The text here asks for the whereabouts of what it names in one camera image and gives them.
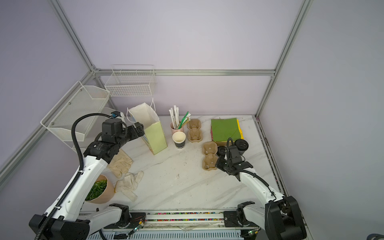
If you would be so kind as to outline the green paper gift bag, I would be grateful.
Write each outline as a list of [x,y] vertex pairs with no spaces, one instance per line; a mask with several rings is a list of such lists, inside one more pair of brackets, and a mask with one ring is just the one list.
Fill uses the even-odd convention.
[[142,139],[153,155],[158,154],[168,147],[160,118],[156,113],[154,98],[152,98],[150,105],[142,103],[133,108],[127,108],[127,114],[131,116],[135,122],[144,125],[145,134]]

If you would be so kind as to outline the single brown pulp cup carrier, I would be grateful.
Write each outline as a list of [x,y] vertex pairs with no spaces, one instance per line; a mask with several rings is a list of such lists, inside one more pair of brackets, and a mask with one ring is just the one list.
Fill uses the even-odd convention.
[[216,170],[216,163],[219,157],[217,156],[218,146],[215,142],[206,142],[202,147],[204,159],[202,168],[205,171]]

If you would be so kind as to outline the black plastic cup lid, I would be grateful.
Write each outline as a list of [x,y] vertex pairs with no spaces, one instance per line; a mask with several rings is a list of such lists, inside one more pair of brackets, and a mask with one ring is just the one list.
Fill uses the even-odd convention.
[[243,147],[243,148],[249,148],[249,143],[246,140],[238,139],[235,141],[235,146]]

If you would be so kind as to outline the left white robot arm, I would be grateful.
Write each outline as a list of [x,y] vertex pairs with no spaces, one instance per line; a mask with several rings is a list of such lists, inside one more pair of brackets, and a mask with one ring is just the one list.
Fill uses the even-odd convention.
[[36,240],[85,240],[109,225],[124,229],[131,222],[129,207],[122,204],[111,204],[104,210],[80,216],[81,208],[94,183],[119,153],[120,148],[145,134],[144,126],[139,122],[128,126],[115,114],[103,114],[106,120],[102,123],[102,131],[85,151],[81,151],[76,127],[82,120],[94,116],[99,116],[99,113],[86,114],[72,125],[71,136],[79,158],[79,167],[46,212],[34,215],[30,220],[29,227],[35,233]]

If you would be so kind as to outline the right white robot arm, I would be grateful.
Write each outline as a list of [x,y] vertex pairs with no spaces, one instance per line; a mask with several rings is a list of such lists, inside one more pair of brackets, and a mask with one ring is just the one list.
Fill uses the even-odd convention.
[[234,176],[259,200],[238,205],[237,219],[240,225],[255,224],[263,229],[269,240],[304,240],[307,231],[300,206],[292,196],[285,196],[260,177],[253,165],[245,160],[232,138],[228,138],[225,155],[220,156],[216,168]]

